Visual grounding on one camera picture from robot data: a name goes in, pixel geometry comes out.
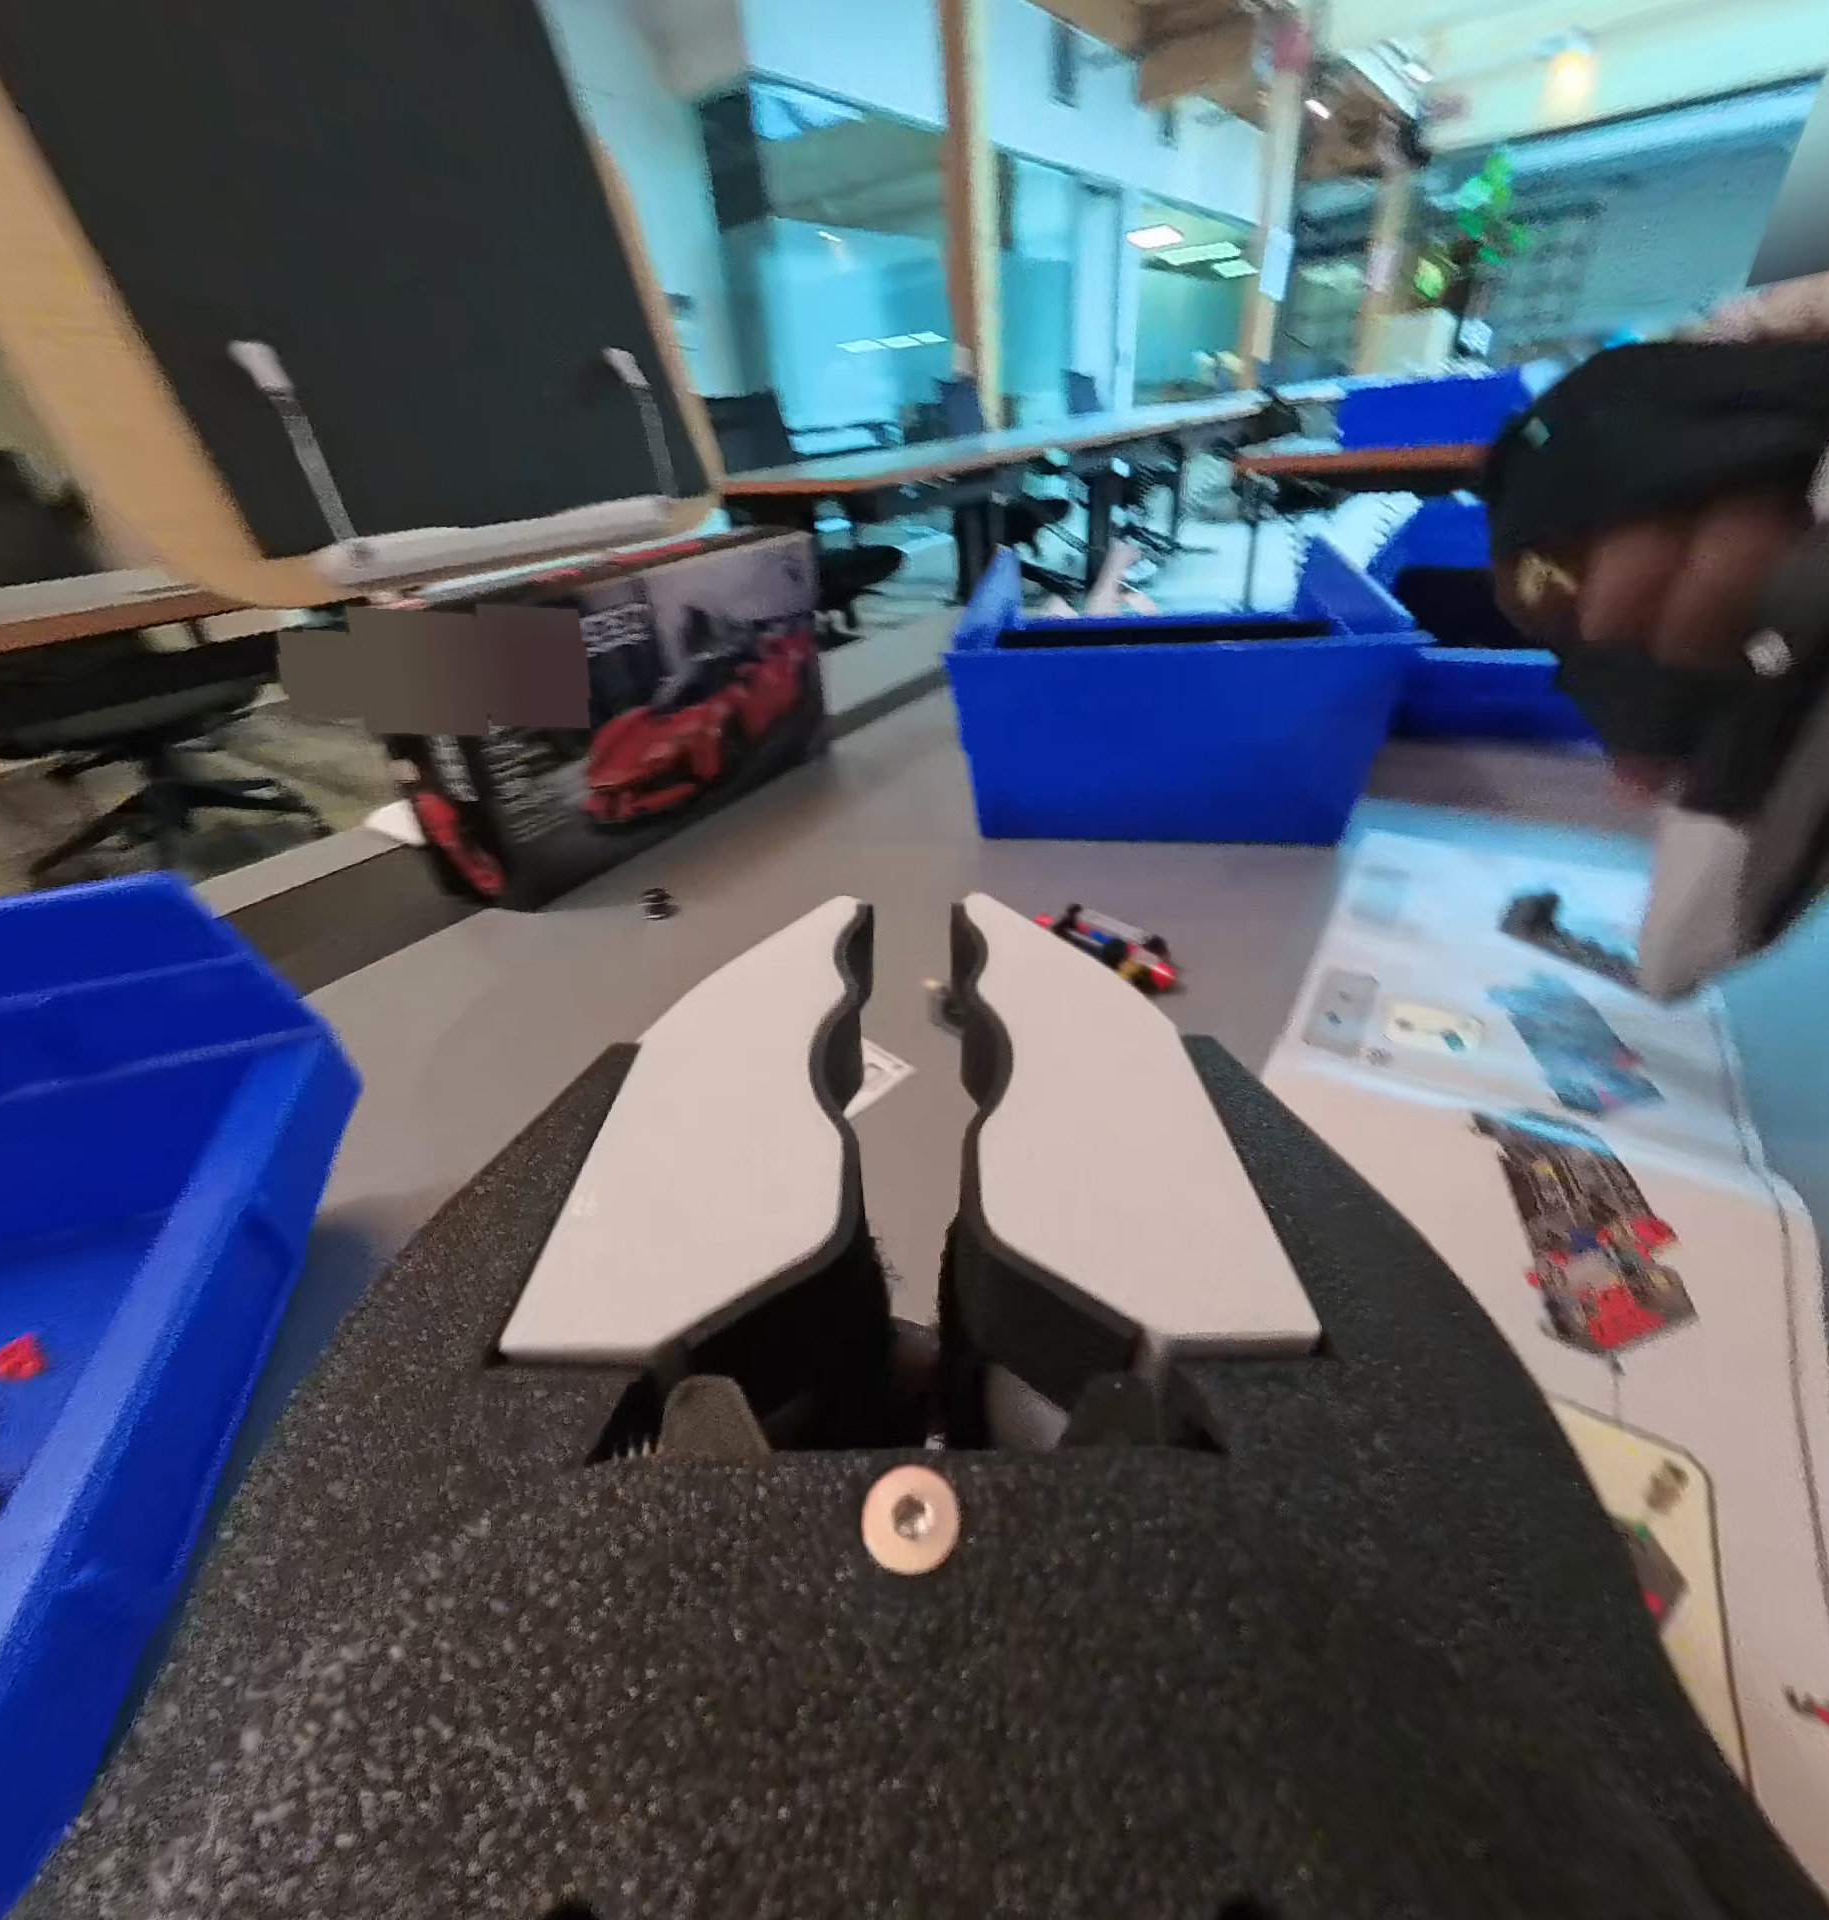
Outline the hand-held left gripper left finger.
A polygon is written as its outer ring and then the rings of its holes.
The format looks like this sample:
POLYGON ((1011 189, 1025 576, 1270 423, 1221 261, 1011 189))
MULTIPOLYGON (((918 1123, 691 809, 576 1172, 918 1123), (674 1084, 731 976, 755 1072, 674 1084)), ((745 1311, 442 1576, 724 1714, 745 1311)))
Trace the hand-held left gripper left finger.
POLYGON ((634 1047, 495 1360, 624 1373, 654 1413, 731 1380, 757 1423, 869 1449, 902 1427, 895 1319, 848 1105, 874 910, 836 897, 634 1047))

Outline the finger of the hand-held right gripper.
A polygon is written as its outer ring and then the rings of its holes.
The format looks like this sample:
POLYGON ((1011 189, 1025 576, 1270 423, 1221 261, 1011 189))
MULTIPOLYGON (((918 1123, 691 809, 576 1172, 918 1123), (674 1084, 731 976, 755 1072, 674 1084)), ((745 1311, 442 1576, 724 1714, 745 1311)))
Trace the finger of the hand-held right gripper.
POLYGON ((1761 950, 1751 906, 1754 833, 1711 813, 1666 803, 1655 822, 1639 989, 1688 999, 1761 950))

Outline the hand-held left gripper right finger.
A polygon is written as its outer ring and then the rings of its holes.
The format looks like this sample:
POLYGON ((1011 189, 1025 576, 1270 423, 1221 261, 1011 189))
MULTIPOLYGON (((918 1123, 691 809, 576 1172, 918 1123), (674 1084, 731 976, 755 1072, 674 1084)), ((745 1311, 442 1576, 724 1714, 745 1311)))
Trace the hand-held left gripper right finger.
POLYGON ((1303 1360, 1324 1328, 1173 1021, 987 894, 951 909, 975 1115, 939 1283, 956 1449, 1049 1449, 1084 1403, 1155 1437, 1180 1369, 1303 1360))

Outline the dark lego car chassis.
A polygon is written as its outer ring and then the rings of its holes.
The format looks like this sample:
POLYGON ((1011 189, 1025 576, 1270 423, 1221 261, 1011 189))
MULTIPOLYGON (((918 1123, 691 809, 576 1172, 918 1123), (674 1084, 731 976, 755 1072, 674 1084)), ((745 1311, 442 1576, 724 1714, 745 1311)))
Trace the dark lego car chassis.
POLYGON ((1042 914, 1035 924, 1124 980, 1147 997, 1168 997, 1182 982, 1170 943, 1150 930, 1071 902, 1059 914, 1042 914))

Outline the lego set box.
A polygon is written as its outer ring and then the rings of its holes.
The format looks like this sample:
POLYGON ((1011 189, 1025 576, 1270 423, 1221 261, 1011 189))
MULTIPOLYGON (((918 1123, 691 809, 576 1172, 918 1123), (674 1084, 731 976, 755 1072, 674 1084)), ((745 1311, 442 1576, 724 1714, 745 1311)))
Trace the lego set box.
POLYGON ((338 612, 281 687, 382 745, 444 887, 540 910, 822 745, 819 587, 806 534, 668 540, 338 612))

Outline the lego instruction booklet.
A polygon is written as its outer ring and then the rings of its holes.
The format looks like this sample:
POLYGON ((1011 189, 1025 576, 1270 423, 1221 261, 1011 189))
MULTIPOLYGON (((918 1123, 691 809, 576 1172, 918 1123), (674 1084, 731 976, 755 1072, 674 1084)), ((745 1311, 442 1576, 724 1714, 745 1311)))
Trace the lego instruction booklet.
POLYGON ((1633 948, 1645 880, 1367 833, 1267 1084, 1430 1239, 1536 1378, 1678 1679, 1829 1898, 1829 1330, 1722 999, 1633 948))

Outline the person's right hand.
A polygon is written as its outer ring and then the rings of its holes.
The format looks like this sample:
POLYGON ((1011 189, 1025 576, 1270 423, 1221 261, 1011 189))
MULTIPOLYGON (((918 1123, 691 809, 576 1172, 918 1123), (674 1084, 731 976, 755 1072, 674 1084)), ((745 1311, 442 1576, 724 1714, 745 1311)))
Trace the person's right hand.
POLYGON ((1499 550, 1497 605, 1561 661, 1633 653, 1729 677, 1743 664, 1770 578, 1813 529, 1803 497, 1730 493, 1559 548, 1499 550))

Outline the large blue plastic bin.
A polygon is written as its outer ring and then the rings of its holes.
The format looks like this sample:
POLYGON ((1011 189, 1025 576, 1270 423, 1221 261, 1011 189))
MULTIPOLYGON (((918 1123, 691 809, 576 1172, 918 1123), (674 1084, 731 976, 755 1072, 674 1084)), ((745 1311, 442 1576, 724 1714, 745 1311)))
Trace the large blue plastic bin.
POLYGON ((87 1798, 256 1399, 361 1078, 175 877, 0 900, 0 1915, 87 1798))

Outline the green plant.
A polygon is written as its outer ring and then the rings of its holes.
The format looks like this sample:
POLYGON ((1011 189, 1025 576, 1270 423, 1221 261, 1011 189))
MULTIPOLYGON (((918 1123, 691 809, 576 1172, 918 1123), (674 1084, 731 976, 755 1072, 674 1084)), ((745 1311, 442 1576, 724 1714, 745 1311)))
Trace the green plant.
POLYGON ((1525 246, 1516 219, 1516 168, 1511 148, 1492 150, 1455 187, 1442 209, 1445 224, 1426 254, 1426 295, 1457 321, 1472 315, 1482 277, 1525 246))

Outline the long wooden table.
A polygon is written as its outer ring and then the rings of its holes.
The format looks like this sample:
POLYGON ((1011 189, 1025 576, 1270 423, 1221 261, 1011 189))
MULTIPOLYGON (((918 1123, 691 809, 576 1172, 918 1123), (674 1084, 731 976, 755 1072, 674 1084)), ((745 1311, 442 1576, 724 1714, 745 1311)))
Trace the long wooden table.
POLYGON ((1247 424, 1282 405, 1267 390, 1201 397, 1126 412, 1077 415, 1039 428, 850 450, 731 474, 715 487, 723 507, 745 510, 765 526, 813 528, 826 501, 856 507, 884 497, 901 507, 905 493, 936 493, 953 517, 953 605, 973 599, 1001 545, 998 510, 1025 474, 1042 465, 1098 477, 1090 496, 1090 535, 1105 540, 1118 499, 1117 465, 1148 450, 1182 455, 1207 449, 1241 450, 1247 424))

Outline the black office chair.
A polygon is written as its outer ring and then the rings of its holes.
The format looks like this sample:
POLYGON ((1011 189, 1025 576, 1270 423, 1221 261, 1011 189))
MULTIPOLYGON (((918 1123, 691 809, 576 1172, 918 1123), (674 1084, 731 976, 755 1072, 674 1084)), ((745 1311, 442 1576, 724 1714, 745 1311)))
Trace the black office chair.
MULTIPOLYGON (((0 589, 52 584, 87 563, 81 493, 46 497, 29 468, 0 450, 0 589)), ((34 886, 79 873, 79 860, 124 845, 152 867, 183 863, 202 813, 299 822, 315 840, 325 817, 293 786, 194 771, 194 753, 240 721, 278 680, 272 632, 164 648, 142 630, 74 637, 0 653, 0 760, 50 760, 50 779, 130 765, 138 790, 29 863, 34 886)))

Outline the wooden post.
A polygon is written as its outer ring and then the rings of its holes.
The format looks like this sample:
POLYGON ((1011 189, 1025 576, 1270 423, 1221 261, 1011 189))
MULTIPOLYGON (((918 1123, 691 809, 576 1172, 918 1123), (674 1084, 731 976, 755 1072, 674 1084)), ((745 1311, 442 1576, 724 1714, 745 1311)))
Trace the wooden post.
POLYGON ((946 98, 941 142, 953 374, 975 385, 986 424, 1001 423, 998 159, 987 110, 987 19, 981 3, 935 3, 946 98))

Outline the black panel with wooden frame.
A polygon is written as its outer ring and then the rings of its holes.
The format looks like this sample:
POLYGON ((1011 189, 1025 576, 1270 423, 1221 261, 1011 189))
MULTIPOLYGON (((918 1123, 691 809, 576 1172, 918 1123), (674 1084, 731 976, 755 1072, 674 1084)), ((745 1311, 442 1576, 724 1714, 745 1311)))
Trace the black panel with wooden frame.
POLYGON ((538 5, 0 3, 0 360, 121 550, 240 607, 723 489, 538 5))

